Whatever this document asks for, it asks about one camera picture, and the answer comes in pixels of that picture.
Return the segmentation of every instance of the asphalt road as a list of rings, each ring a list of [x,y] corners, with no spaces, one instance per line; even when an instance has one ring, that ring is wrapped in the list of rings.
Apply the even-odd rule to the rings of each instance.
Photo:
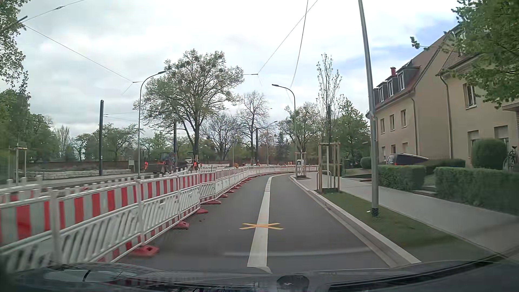
[[[170,271],[261,274],[388,267],[289,176],[272,178],[270,197],[265,186],[271,176],[252,179],[222,198],[221,205],[203,205],[209,213],[188,218],[188,230],[172,229],[158,238],[152,243],[160,248],[154,257],[130,255],[120,262]],[[262,218],[282,229],[240,229]],[[268,267],[256,267],[263,260]]]

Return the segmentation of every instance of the construction vehicle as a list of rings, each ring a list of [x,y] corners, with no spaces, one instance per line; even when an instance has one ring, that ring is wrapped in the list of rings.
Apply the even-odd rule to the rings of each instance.
[[[176,157],[174,152],[162,152],[160,159],[148,162],[144,172],[153,172],[154,174],[170,174],[176,167]]]

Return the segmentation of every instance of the barrier fence base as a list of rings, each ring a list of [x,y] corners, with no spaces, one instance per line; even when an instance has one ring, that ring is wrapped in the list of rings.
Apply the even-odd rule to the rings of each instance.
[[[197,215],[199,215],[199,214],[207,214],[207,213],[209,213],[209,211],[207,211],[207,210],[205,210],[205,209],[202,209],[202,208],[200,208],[200,209],[198,209],[198,210],[196,211],[196,214],[197,214]]]
[[[212,200],[212,201],[206,201],[206,202],[202,202],[200,203],[201,205],[219,205],[221,204],[222,202],[218,201],[218,200]]]
[[[189,223],[186,221],[180,221],[179,224],[175,225],[175,229],[189,229]]]
[[[144,245],[134,249],[131,255],[136,257],[152,257],[159,252],[159,248],[151,245]]]

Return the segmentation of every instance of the tree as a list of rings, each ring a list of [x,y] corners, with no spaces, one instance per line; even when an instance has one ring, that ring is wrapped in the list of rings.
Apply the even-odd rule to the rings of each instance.
[[[70,129],[62,125],[60,128],[54,130],[54,134],[58,138],[58,157],[65,158],[66,151],[72,144]]]
[[[166,134],[171,134],[175,122],[181,123],[193,154],[198,155],[202,124],[224,110],[225,101],[237,101],[230,90],[243,82],[243,70],[238,66],[228,68],[221,51],[199,55],[192,49],[176,63],[166,60],[165,64],[166,75],[146,85],[144,120]]]
[[[334,128],[332,122],[337,118],[337,108],[340,104],[340,100],[336,98],[336,94],[339,90],[340,81],[343,78],[339,75],[339,70],[334,74],[333,59],[328,57],[326,53],[321,56],[322,63],[317,63],[317,80],[319,81],[317,105],[319,108],[321,126],[324,129],[328,142],[331,143],[332,128]]]
[[[473,55],[471,69],[446,70],[454,77],[485,91],[484,102],[496,108],[503,102],[519,97],[519,5],[508,0],[458,0],[453,9],[457,15],[456,30],[462,37],[453,37],[441,46],[445,52]],[[412,46],[421,45],[411,37]]]
[[[240,132],[251,142],[251,157],[254,155],[254,135],[257,127],[262,127],[268,119],[268,101],[264,94],[256,90],[243,94],[241,103],[244,108],[238,110]]]
[[[220,111],[206,120],[202,127],[202,135],[210,140],[220,161],[225,160],[233,140],[239,134],[236,116]]]
[[[92,134],[85,133],[75,137],[72,140],[72,145],[74,147],[74,151],[77,154],[77,157],[79,158],[79,161],[83,161],[83,157],[85,157],[85,153],[87,151],[86,146],[88,141],[91,139],[91,136]]]
[[[336,134],[339,138],[341,151],[345,158],[362,157],[363,149],[370,140],[369,128],[364,115],[357,110],[351,101],[342,97],[339,105],[341,117],[338,118]]]
[[[29,0],[0,1],[0,76],[11,87],[27,75],[22,65],[25,55],[17,48],[15,41],[20,35],[19,30],[25,30],[23,24],[17,22],[17,16],[27,2]]]
[[[286,107],[285,111],[289,113],[289,116],[279,122],[280,130],[286,133],[292,142],[297,145],[298,152],[306,152],[307,142],[319,133],[317,105],[305,102],[302,107],[297,108],[296,135],[294,135],[294,112],[290,110],[290,107]]]

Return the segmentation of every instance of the red and white barrier fence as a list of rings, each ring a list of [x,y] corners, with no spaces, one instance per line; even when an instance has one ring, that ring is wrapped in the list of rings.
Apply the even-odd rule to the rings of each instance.
[[[87,190],[40,192],[38,184],[2,189],[0,256],[8,271],[52,262],[116,261],[244,179],[294,171],[294,165],[246,166],[109,181]]]

